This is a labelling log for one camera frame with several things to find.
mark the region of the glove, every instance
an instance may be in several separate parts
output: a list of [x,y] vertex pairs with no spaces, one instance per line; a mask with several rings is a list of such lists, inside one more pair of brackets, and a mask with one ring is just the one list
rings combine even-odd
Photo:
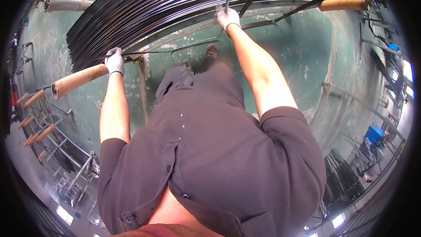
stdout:
[[124,61],[121,54],[123,50],[120,48],[113,48],[107,52],[107,55],[112,55],[109,58],[105,58],[105,66],[107,67],[109,74],[118,71],[124,76]]
[[218,20],[218,24],[224,29],[225,33],[227,33],[229,24],[237,24],[240,26],[238,13],[232,8],[228,8],[225,13],[224,8],[220,4],[216,6],[215,18]]

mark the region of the forearm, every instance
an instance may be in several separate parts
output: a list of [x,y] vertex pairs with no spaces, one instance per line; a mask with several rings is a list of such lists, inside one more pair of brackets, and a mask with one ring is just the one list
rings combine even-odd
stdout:
[[287,82],[272,56],[250,39],[238,25],[230,24],[227,32],[234,41],[241,69],[256,100],[259,117],[278,106],[297,108]]
[[129,107],[124,93],[123,76],[115,72],[109,76],[107,93],[99,119],[101,143],[109,138],[130,141]]

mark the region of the skin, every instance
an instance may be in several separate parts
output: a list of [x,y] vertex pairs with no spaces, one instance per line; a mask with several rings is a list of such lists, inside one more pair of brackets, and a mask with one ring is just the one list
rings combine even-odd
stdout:
[[[253,92],[259,118],[268,110],[297,104],[285,78],[272,56],[257,45],[237,24],[229,24],[227,33],[234,41],[238,60]],[[124,93],[123,77],[109,77],[107,94],[99,121],[101,143],[109,138],[130,141],[129,109]],[[220,237],[200,224],[171,193],[168,185],[148,225],[118,237]]]

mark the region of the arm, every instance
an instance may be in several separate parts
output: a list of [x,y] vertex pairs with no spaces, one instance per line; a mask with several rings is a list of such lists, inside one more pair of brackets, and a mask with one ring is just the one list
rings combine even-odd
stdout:
[[259,118],[275,107],[297,108],[279,66],[269,53],[241,29],[237,12],[229,9],[224,13],[217,8],[217,17],[219,24],[234,41],[241,69],[253,92]]
[[99,136],[101,143],[109,138],[130,141],[129,107],[124,93],[123,58],[121,49],[106,59],[105,65],[111,73],[108,79],[107,93],[99,118]]

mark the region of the concrete floor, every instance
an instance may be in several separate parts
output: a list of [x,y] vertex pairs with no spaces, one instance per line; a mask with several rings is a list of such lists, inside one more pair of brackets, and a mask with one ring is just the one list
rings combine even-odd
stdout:
[[[33,42],[32,50],[26,55],[32,63],[23,66],[24,73],[16,76],[19,95],[48,86],[71,72],[71,62],[66,44],[66,33],[81,13],[44,13],[33,9],[28,26],[22,33],[20,45]],[[278,14],[266,14],[242,19],[250,23],[272,19]],[[358,103],[351,104],[343,97],[324,95],[322,82],[331,82],[356,97],[376,107],[382,79],[366,58],[366,46],[360,56],[361,16],[355,11],[320,12],[318,9],[301,11],[276,25],[247,30],[247,34],[265,48],[279,64],[289,87],[304,113],[310,128],[326,155],[332,146],[345,159],[351,147],[340,133],[345,128],[351,136],[365,134],[373,122],[374,114]],[[218,26],[179,38],[162,45],[157,50],[172,50],[208,37],[217,36]],[[371,32],[363,24],[363,37],[371,40]],[[245,82],[238,64],[232,41],[222,34],[214,42],[219,55],[230,58],[234,63],[234,75],[245,90],[246,111],[256,113],[254,98]],[[150,54],[146,57],[145,73],[146,103],[141,102],[139,66],[125,65],[125,92],[130,109],[130,132],[134,134],[145,123],[145,114],[153,110],[155,91],[165,71],[183,61],[190,61],[198,67],[204,57],[207,44],[175,51],[172,54]],[[57,107],[72,109],[73,117],[64,120],[59,128],[85,151],[100,155],[99,116],[107,88],[108,76],[103,76],[60,98],[52,100]]]

